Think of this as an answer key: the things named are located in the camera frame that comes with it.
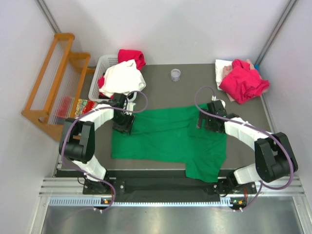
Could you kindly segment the green t shirt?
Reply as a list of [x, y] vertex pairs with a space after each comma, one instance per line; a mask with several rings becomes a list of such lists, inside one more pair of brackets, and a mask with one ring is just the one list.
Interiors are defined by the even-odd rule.
[[135, 114], [131, 134], [113, 131], [112, 158], [184, 163], [186, 177], [217, 182], [227, 136], [197, 128], [195, 106]]

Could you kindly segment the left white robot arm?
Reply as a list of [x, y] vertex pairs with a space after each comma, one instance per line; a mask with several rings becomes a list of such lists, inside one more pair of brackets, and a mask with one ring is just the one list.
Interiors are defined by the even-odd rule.
[[130, 134], [135, 105], [126, 95], [115, 94], [113, 99], [100, 102], [85, 114], [65, 120], [59, 153], [84, 174], [85, 194], [105, 194], [111, 189], [107, 170], [95, 156], [96, 130], [111, 120], [114, 130]]

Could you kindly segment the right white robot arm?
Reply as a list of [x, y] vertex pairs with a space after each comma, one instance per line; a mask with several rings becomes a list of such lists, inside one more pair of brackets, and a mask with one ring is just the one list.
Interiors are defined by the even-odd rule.
[[258, 129], [234, 113], [228, 114], [222, 101], [216, 100], [199, 108], [197, 128], [234, 137], [254, 151], [255, 163], [228, 174], [231, 192], [239, 193], [248, 183], [273, 182], [291, 176], [298, 170], [291, 144], [286, 134]]

